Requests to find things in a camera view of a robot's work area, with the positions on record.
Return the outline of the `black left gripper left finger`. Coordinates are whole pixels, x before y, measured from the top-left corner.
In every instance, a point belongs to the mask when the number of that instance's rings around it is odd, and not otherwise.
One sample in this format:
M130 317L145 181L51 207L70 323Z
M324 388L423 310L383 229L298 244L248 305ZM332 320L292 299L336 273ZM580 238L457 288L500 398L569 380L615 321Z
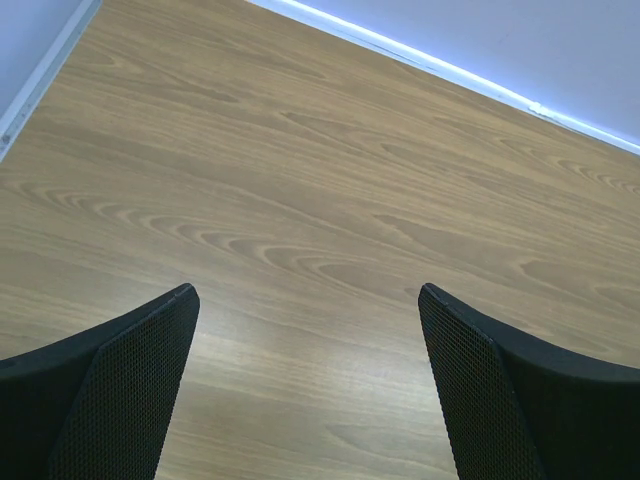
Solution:
M199 309L183 284L2 360L2 478L154 478Z

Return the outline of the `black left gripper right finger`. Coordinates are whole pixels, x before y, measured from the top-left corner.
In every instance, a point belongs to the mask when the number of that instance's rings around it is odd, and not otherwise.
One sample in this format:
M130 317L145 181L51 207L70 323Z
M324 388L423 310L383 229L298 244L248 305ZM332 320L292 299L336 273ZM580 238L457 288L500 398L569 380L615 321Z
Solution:
M638 369L553 345L431 283L418 307L459 478L638 478Z

